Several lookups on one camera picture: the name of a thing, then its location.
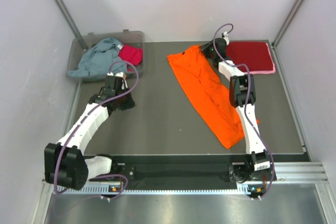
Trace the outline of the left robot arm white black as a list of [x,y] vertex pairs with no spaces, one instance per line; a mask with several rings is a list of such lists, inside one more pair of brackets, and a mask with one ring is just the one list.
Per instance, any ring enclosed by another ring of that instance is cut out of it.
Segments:
[[81,190],[91,179],[117,178],[120,168],[114,157],[98,154],[86,158],[84,152],[96,131],[114,111],[135,107],[131,91],[124,72],[109,72],[104,86],[90,98],[69,132],[56,143],[49,143],[45,147],[45,181],[54,185],[55,193],[61,192],[59,186]]

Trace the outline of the orange t shirt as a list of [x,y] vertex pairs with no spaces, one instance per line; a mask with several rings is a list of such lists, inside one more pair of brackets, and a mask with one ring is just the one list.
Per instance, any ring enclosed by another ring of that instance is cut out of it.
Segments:
[[220,81],[200,46],[167,56],[170,67],[190,103],[225,148],[244,138],[229,90]]

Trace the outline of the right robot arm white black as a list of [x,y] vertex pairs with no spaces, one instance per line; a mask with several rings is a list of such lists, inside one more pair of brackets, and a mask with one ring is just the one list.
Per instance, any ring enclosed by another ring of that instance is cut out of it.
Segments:
[[245,63],[235,64],[226,56],[228,38],[214,38],[201,46],[206,58],[212,61],[218,72],[229,80],[229,102],[238,113],[246,143],[246,161],[243,179],[262,179],[270,185],[275,180],[274,159],[260,135],[255,105],[254,77]]

